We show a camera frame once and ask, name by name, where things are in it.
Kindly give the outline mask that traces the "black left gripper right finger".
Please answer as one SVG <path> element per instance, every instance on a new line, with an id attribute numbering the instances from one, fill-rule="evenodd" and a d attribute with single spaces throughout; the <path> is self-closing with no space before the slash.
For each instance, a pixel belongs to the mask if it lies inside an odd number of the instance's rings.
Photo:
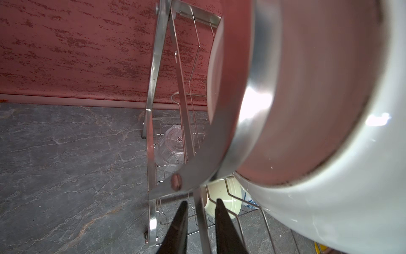
<path id="1" fill-rule="evenodd" d="M 221 199 L 216 200 L 215 224 L 218 254 L 248 254 Z"/>

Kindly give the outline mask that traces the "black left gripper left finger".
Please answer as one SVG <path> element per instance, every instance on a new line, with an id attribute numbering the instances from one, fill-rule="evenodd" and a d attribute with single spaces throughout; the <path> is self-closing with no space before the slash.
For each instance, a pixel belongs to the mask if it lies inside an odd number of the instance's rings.
<path id="1" fill-rule="evenodd" d="M 186 254 L 187 238 L 188 202 L 182 201 L 156 254 Z"/>

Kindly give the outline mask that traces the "steel two-tier dish rack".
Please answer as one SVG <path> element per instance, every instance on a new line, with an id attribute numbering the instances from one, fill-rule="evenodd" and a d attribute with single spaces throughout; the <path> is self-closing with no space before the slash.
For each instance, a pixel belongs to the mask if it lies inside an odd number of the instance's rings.
<path id="1" fill-rule="evenodd" d="M 171 43 L 174 46 L 178 46 L 178 39 L 176 34 L 176 26 L 174 20 L 176 15 L 191 19 L 193 23 L 200 22 L 207 24 L 211 28 L 215 27 L 219 23 L 219 16 L 207 12 L 201 8 L 187 4 L 184 1 L 160 1 L 156 5 L 157 23 L 155 27 L 153 52 L 152 52 L 152 64 L 149 79 L 149 88 L 147 96 L 147 105 L 145 107 L 145 119 L 143 123 L 142 138 L 147 141 L 147 168 L 148 168 L 148 190 L 156 187 L 158 184 L 163 183 L 168 178 L 168 174 L 163 169 L 157 169 L 155 163 L 155 146 L 158 142 L 158 137 L 163 135 L 161 128 L 155 128 L 154 122 L 158 121 L 160 124 L 164 122 L 164 118 L 153 117 L 153 101 L 155 97 L 156 85 L 158 82 L 158 75 L 161 66 L 163 48 L 165 45 L 165 37 L 167 33 L 171 34 Z M 186 92 L 184 87 L 185 81 L 182 70 L 182 63 L 180 60 L 180 52 L 175 51 L 176 57 L 176 71 L 178 78 L 178 87 L 180 91 L 171 95 L 171 100 L 178 106 L 179 117 L 174 118 L 174 122 L 181 125 L 181 132 L 183 135 L 189 133 L 190 136 L 183 136 L 182 148 L 184 156 L 187 156 L 190 150 L 187 145 L 187 141 L 190 140 L 193 145 L 200 146 L 208 131 L 209 121 L 196 118 L 195 107 L 192 101 L 188 101 L 187 98 L 193 98 L 195 95 L 191 92 Z M 148 230 L 144 233 L 145 243 L 149 246 L 160 246 L 163 243 L 163 239 L 167 232 L 164 231 L 162 235 L 160 229 L 164 226 L 167 229 L 170 226 L 171 218 L 167 217 L 162 209 L 162 202 L 171 203 L 177 205 L 179 201 L 188 201 L 193 213 L 189 215 L 189 221 L 195 221 L 196 226 L 188 231 L 189 236 L 199 234 L 202 236 L 201 245 L 203 253 L 209 252 L 210 240 L 209 229 L 215 226 L 214 218 L 212 218 L 203 207 L 210 202 L 214 204 L 214 200 L 211 199 L 209 189 L 205 186 L 201 190 L 194 190 L 187 195 L 175 194 L 171 198 L 159 198 L 148 202 L 149 206 L 149 226 Z"/>

